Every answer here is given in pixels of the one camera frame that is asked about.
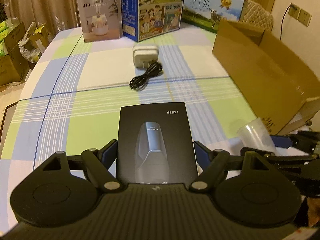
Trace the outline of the person's right hand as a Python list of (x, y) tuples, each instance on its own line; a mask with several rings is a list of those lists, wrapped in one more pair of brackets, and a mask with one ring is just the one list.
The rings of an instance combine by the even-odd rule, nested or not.
[(308, 197), (307, 205), (308, 205), (308, 225), (309, 227), (313, 227), (320, 220), (320, 199)]

